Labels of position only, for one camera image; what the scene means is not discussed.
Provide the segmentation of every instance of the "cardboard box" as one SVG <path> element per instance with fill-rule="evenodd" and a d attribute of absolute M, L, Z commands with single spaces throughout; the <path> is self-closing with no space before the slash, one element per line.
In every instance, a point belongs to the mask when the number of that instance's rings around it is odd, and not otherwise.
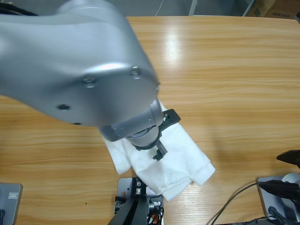
<path fill-rule="evenodd" d="M 255 0 L 248 16 L 294 19 L 300 0 Z"/>

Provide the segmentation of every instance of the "white cloth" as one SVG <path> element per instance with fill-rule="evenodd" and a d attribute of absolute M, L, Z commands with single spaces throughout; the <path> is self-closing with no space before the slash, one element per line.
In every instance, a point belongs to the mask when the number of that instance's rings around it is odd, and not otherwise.
<path fill-rule="evenodd" d="M 160 141 L 168 153 L 159 161 L 153 159 L 154 149 L 138 151 L 126 139 L 110 142 L 104 138 L 104 141 L 118 174 L 133 167 L 136 175 L 167 201 L 178 196 L 192 181 L 202 185 L 215 171 L 179 123 L 162 132 Z"/>

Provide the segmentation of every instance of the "floor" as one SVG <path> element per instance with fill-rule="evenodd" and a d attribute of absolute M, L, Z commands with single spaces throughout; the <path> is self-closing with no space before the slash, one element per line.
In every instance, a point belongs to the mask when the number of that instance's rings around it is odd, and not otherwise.
<path fill-rule="evenodd" d="M 68 0 L 3 0 L 38 15 L 52 15 Z M 125 16 L 188 15 L 192 0 L 107 0 Z M 249 0 L 198 0 L 195 15 L 241 16 Z"/>

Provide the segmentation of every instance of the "wooden table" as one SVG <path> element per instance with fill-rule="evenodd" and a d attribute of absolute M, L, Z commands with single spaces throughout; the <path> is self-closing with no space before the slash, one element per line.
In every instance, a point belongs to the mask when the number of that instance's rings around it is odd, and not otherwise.
<path fill-rule="evenodd" d="M 206 224 L 257 177 L 298 172 L 276 160 L 300 147 L 300 25 L 248 17 L 131 17 L 162 83 L 160 99 L 215 174 L 165 203 L 166 225 Z M 18 225 L 105 225 L 118 176 L 96 128 L 0 97 L 0 181 L 23 184 Z M 263 215 L 256 187 L 217 223 Z"/>

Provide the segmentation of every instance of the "gray robot arm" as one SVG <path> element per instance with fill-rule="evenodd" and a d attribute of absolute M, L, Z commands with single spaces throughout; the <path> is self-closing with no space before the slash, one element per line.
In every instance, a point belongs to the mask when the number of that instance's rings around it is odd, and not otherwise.
<path fill-rule="evenodd" d="M 163 123 L 159 81 L 127 20 L 103 0 L 52 16 L 0 16 L 0 94 L 109 141 L 149 146 Z"/>

